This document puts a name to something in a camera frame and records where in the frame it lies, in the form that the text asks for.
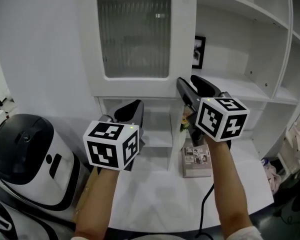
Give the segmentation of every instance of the ribbed glass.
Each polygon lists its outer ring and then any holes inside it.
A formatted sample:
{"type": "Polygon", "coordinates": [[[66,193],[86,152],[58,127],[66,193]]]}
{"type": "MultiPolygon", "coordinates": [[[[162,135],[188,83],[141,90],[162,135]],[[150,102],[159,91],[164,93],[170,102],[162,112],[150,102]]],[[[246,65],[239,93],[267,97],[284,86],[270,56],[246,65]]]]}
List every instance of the ribbed glass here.
{"type": "Polygon", "coordinates": [[[166,78],[171,0],[97,0],[105,75],[166,78]]]}

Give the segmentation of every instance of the cabinet door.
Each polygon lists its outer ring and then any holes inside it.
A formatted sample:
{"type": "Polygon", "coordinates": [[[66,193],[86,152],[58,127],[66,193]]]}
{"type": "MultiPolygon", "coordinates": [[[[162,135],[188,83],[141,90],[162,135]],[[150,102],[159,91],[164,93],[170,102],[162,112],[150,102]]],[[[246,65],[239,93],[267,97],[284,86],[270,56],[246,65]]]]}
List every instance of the cabinet door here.
{"type": "Polygon", "coordinates": [[[76,0],[93,96],[177,97],[192,68],[196,0],[76,0]]]}

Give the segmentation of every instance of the black lid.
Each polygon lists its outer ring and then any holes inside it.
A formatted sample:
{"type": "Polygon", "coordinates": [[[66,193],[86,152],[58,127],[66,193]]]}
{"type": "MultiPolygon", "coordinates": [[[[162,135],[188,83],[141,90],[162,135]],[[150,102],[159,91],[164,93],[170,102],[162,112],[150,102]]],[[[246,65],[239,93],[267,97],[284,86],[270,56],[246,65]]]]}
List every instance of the black lid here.
{"type": "Polygon", "coordinates": [[[29,183],[48,152],[54,128],[43,117],[16,114],[0,126],[0,179],[17,185],[29,183]]]}

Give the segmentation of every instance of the forearm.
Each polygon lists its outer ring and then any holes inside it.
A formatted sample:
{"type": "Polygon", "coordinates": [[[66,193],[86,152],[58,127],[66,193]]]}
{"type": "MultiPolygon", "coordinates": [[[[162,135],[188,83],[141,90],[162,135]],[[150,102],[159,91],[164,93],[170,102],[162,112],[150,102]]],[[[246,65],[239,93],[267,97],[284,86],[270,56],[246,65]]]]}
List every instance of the forearm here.
{"type": "Polygon", "coordinates": [[[105,237],[119,172],[105,168],[101,170],[77,217],[75,236],[90,240],[105,237]]]}
{"type": "Polygon", "coordinates": [[[206,138],[211,154],[215,205],[225,238],[251,226],[245,190],[226,142],[206,138]]]}

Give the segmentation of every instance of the picture frame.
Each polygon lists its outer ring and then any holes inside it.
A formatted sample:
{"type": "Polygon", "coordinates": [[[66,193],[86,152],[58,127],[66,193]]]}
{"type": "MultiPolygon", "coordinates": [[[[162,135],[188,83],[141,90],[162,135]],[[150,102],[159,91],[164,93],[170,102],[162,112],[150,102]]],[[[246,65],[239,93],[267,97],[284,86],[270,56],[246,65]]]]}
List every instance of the picture frame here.
{"type": "Polygon", "coordinates": [[[206,46],[206,38],[203,36],[196,35],[194,38],[193,45],[193,58],[192,58],[192,68],[193,69],[202,69],[202,64],[204,61],[206,46]]]}

